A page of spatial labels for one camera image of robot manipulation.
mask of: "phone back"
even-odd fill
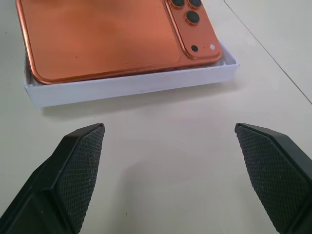
[[[204,7],[179,1],[183,6],[172,0],[17,0],[34,77],[52,84],[218,61],[222,50]],[[198,23],[188,20],[189,11],[198,13]]]

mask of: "camera module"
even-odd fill
[[[186,19],[191,24],[197,24],[199,22],[199,15],[195,11],[189,11],[186,13]]]
[[[184,5],[184,0],[172,0],[172,4],[177,7],[182,7]]]
[[[201,0],[188,0],[188,1],[192,7],[200,7],[201,5]]]
[[[198,47],[195,46],[195,45],[192,45],[192,50],[193,50],[194,52],[197,52],[197,51],[198,51]]]

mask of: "white table surface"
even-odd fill
[[[241,63],[233,81],[35,111],[23,88],[15,3],[0,1],[0,213],[64,135],[103,122],[82,234],[276,233],[234,127],[283,132],[312,156],[312,106],[222,0],[205,6]]]
[[[312,101],[310,0],[225,0]]]

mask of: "textured rubber pad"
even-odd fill
[[[79,233],[97,180],[104,127],[84,136],[57,183],[57,194],[75,233]]]
[[[269,137],[235,129],[252,186],[276,230],[285,232],[309,195],[309,182]]]

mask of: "white cardboard box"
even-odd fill
[[[36,109],[69,103],[218,83],[234,78],[236,58],[220,43],[223,63],[187,70],[106,78],[63,84],[37,83],[25,63],[24,87]]]

